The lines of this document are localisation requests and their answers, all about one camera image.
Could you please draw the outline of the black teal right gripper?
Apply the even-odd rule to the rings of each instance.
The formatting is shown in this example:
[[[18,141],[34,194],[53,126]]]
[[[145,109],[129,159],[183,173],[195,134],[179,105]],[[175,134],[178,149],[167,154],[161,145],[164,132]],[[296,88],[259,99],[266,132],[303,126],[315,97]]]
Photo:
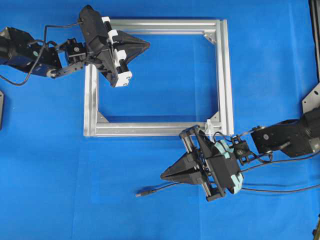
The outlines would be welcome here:
[[[197,125],[183,130],[179,136],[187,152],[168,167],[160,175],[160,178],[170,182],[200,185],[208,202],[225,197],[226,191],[229,190],[227,188],[222,190],[219,184],[217,184],[218,186],[216,185],[215,179],[207,166],[206,159],[217,154],[228,158],[229,153],[233,153],[233,151],[223,140],[218,142],[210,141]]]

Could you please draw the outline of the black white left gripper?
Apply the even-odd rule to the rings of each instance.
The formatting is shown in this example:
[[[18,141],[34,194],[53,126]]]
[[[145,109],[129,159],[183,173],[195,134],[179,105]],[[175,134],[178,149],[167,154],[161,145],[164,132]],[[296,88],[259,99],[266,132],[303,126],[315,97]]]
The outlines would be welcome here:
[[[105,44],[98,54],[98,70],[109,81],[111,87],[126,87],[132,72],[128,63],[149,49],[150,43],[124,31],[113,29],[109,17],[99,17],[103,24]]]

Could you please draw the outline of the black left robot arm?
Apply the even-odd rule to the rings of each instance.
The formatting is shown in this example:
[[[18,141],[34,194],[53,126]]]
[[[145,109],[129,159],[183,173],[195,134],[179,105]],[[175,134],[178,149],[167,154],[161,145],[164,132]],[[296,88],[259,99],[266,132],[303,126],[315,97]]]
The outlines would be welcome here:
[[[94,65],[113,88],[125,87],[133,74],[129,62],[150,47],[150,43],[121,30],[113,29],[101,17],[82,16],[80,26],[85,42],[75,38],[58,44],[46,38],[34,39],[29,33],[13,27],[0,32],[0,63],[30,75],[59,78]]]

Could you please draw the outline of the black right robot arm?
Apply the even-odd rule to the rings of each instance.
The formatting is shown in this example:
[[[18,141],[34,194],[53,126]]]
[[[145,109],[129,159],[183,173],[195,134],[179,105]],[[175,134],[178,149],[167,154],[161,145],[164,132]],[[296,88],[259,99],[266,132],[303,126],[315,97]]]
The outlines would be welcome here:
[[[297,158],[320,150],[320,110],[315,108],[299,119],[289,119],[250,132],[258,153],[236,135],[231,139],[209,139],[198,125],[179,136],[186,152],[161,175],[161,179],[180,184],[201,185],[207,201],[223,198],[226,191],[237,194],[244,176],[240,166],[254,160],[272,163],[273,152],[282,151]]]

